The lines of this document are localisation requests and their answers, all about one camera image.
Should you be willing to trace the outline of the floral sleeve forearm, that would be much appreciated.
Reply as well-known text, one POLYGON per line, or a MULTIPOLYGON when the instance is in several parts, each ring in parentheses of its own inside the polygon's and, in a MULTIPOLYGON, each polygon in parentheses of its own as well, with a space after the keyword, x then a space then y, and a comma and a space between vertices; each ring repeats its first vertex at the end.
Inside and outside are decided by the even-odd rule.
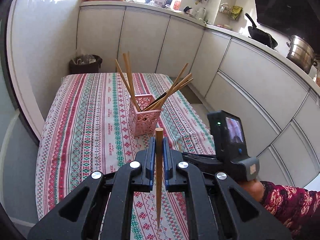
POLYGON ((260 204, 291 232, 293 239, 319 239, 319 192, 262 181, 260 204))

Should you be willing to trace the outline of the right hand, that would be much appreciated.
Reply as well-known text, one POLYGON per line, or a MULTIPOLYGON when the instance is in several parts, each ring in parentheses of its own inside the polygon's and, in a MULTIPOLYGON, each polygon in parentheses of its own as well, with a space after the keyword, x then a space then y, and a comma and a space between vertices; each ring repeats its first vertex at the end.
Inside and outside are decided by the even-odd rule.
POLYGON ((244 190, 246 190, 257 202, 262 201, 265 188, 259 180, 253 179, 251 181, 241 182, 239 183, 239 185, 244 190))

